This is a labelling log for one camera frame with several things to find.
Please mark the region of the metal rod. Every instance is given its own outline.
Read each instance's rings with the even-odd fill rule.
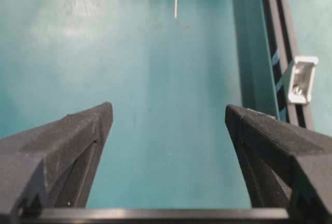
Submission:
[[[300,223],[283,208],[125,209],[49,208],[23,216],[22,224],[59,223]]]

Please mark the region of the black frame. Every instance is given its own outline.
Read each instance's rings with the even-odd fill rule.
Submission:
[[[279,63],[273,68],[274,79],[277,84],[282,75],[299,55],[292,16],[287,0],[263,0],[267,23],[270,53],[272,56],[278,51]],[[287,109],[287,122],[309,130],[314,130],[310,105],[294,105],[287,103],[283,87],[277,92],[279,110]]]

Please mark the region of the teal table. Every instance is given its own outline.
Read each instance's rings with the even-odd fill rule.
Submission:
[[[225,107],[253,87],[239,68],[271,69],[261,1],[244,48],[232,2],[0,0],[0,137],[109,101],[88,207],[250,207]]]

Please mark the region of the white bracket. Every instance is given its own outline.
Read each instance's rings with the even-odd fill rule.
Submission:
[[[317,57],[294,57],[282,76],[287,101],[307,105],[311,101]]]

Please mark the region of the black plastic bar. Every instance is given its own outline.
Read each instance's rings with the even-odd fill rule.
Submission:
[[[284,74],[288,64],[299,55],[291,12],[287,0],[265,0],[265,10],[269,11],[275,42],[280,56],[281,73]],[[288,119],[291,124],[314,130],[311,108],[309,105],[287,104]]]
[[[303,223],[283,208],[254,209],[128,209],[49,208],[26,216],[22,224],[63,223]]]

